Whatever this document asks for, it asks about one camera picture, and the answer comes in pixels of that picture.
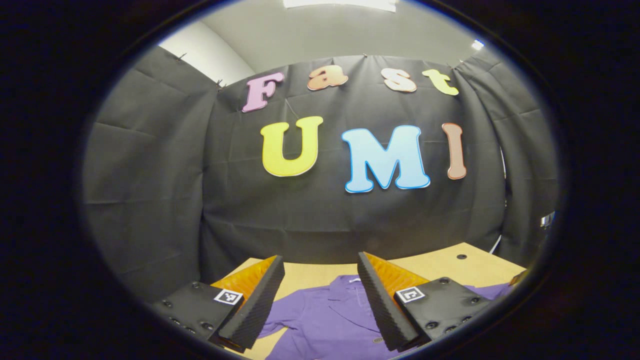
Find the ceiling light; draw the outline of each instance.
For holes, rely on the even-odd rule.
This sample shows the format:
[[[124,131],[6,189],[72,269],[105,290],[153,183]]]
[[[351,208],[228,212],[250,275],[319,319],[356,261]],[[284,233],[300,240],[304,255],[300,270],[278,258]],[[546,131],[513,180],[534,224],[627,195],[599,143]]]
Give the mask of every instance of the ceiling light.
[[[480,50],[480,49],[482,49],[484,47],[484,44],[481,43],[480,41],[476,40],[476,41],[474,41],[473,44],[471,44],[471,47],[473,47],[476,50]]]
[[[297,8],[306,5],[355,5],[396,12],[397,0],[283,0],[284,7]]]

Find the letter u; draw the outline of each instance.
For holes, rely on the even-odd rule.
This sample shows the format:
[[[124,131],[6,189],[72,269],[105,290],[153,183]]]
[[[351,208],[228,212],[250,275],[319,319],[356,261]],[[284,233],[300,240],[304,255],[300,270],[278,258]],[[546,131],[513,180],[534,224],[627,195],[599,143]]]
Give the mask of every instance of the letter u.
[[[302,153],[294,160],[287,160],[282,156],[284,132],[289,124],[277,122],[263,127],[260,134],[264,137],[264,169],[275,176],[297,176],[312,168],[318,157],[318,126],[322,122],[323,119],[319,116],[303,117],[296,122],[296,126],[302,129]]]

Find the white wall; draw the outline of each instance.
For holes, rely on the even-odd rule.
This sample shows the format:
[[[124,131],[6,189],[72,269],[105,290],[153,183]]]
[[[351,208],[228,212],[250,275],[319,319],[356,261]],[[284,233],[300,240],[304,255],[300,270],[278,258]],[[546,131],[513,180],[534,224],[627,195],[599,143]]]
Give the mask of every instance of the white wall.
[[[170,37],[161,47],[198,69],[220,85],[229,85],[254,75],[255,71],[209,26],[196,21]]]

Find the table surface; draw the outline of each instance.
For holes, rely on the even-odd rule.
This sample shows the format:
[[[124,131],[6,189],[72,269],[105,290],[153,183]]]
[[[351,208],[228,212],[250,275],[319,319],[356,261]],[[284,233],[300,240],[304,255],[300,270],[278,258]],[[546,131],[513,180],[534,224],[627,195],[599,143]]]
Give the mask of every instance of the table surface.
[[[461,254],[466,255],[466,258],[458,259],[458,255]],[[259,261],[261,259],[249,258],[234,271],[230,272],[229,275]],[[525,270],[521,266],[498,258],[467,243],[460,243],[442,250],[389,261],[429,280],[446,276],[462,285],[473,286],[504,284]],[[276,293],[275,300],[281,299],[296,290],[329,285],[339,275],[358,274],[357,265],[354,263],[339,265],[284,263],[284,270],[285,275]],[[263,360],[269,355],[271,349],[273,349],[286,330],[287,328],[283,328],[274,334],[258,339],[253,348],[247,349],[243,354],[236,353],[249,359]]]

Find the letter m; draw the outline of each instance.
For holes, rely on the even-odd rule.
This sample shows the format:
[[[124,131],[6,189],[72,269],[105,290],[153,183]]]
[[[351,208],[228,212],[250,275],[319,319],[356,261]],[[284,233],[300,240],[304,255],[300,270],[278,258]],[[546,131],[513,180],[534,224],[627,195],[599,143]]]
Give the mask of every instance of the letter m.
[[[367,129],[345,131],[342,139],[351,149],[351,180],[345,189],[350,193],[369,192],[373,189],[373,181],[367,178],[367,165],[383,189],[391,184],[396,165],[400,166],[400,175],[396,179],[398,188],[417,189],[429,186],[431,180],[424,173],[418,136],[420,128],[398,126],[391,134],[385,150]]]

